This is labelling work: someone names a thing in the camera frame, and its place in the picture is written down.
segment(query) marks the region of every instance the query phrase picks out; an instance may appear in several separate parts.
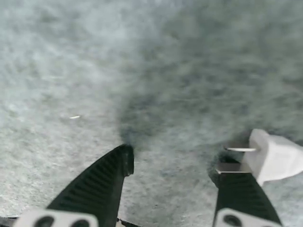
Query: electrical plug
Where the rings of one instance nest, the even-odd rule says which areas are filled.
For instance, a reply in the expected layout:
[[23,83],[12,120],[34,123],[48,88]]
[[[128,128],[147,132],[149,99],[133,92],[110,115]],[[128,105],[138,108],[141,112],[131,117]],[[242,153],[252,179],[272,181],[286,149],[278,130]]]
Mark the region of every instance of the electrical plug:
[[254,129],[249,148],[228,148],[245,152],[242,163],[248,166],[259,185],[303,171],[303,147],[282,137]]

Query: plug prong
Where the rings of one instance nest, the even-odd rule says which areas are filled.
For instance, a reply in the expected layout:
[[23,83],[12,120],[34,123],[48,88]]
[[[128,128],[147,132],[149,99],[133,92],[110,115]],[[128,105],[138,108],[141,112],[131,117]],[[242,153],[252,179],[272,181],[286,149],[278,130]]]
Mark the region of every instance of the plug prong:
[[225,150],[237,151],[237,152],[254,152],[256,148],[224,148]]

